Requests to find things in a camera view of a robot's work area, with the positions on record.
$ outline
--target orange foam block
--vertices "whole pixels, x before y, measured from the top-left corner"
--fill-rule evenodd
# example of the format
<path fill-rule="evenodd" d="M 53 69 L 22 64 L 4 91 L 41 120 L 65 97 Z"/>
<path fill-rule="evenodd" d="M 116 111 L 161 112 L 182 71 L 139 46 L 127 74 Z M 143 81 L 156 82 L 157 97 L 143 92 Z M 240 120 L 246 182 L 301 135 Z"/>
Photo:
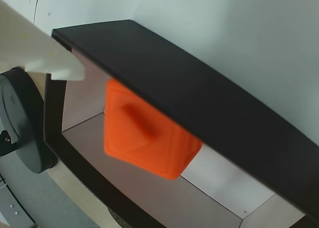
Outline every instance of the orange foam block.
<path fill-rule="evenodd" d="M 167 179 L 176 179 L 202 142 L 114 79 L 106 86 L 104 150 Z"/>

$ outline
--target black shelf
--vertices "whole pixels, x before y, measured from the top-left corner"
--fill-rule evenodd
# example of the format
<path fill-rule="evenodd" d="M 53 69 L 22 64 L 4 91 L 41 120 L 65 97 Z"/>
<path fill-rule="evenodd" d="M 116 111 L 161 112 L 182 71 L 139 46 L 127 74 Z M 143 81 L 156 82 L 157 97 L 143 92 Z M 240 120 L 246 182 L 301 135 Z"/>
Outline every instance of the black shelf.
<path fill-rule="evenodd" d="M 52 36 L 319 221 L 318 146 L 247 91 L 131 20 L 56 29 Z M 65 87 L 65 82 L 50 79 L 47 86 L 50 90 L 59 83 Z M 59 89 L 64 99 L 63 89 Z M 60 99 L 49 94 L 45 107 L 45 135 L 59 157 L 66 150 L 49 141 L 61 134 L 61 124 L 56 123 L 62 120 L 63 102 L 53 104 Z M 52 113 L 58 113 L 55 121 Z M 84 159 L 77 159 L 78 164 L 64 162 L 81 176 L 83 168 L 76 166 Z M 101 198 L 97 189 L 95 194 Z"/>

